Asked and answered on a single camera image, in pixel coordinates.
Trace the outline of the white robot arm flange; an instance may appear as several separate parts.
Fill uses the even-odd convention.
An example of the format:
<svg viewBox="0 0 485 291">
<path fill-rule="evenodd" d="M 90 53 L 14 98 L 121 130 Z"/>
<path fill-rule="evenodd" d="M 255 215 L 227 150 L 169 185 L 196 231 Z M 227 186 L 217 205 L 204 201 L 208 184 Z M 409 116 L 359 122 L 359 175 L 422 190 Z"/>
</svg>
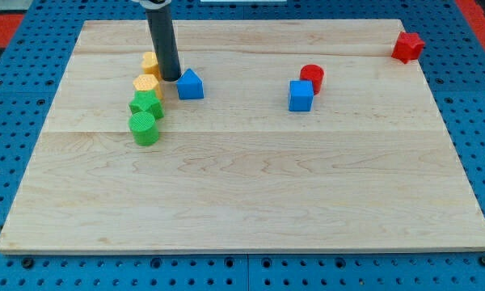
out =
<svg viewBox="0 0 485 291">
<path fill-rule="evenodd" d="M 143 8 L 149 10 L 158 10 L 171 4 L 171 0 L 132 0 L 139 3 Z"/>
</svg>

